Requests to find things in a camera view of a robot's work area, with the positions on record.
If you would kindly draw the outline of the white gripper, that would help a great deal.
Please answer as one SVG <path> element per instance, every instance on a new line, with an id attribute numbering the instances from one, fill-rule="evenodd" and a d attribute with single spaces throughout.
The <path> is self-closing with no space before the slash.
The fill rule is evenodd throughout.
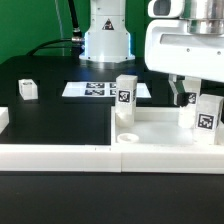
<path id="1" fill-rule="evenodd" d="M 177 75 L 224 83 L 224 35 L 190 34 L 187 28 L 184 20 L 153 20 L 145 40 L 146 66 L 170 73 L 173 102 L 180 107 L 188 105 L 190 93 Z"/>

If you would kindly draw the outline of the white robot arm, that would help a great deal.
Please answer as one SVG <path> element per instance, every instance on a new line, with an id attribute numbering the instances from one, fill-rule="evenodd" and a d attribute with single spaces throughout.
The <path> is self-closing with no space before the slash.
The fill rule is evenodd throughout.
<path id="1" fill-rule="evenodd" d="M 90 0 L 80 60 L 104 67 L 135 59 L 126 0 Z M 151 71 L 224 83 L 224 0 L 150 0 L 144 60 Z"/>

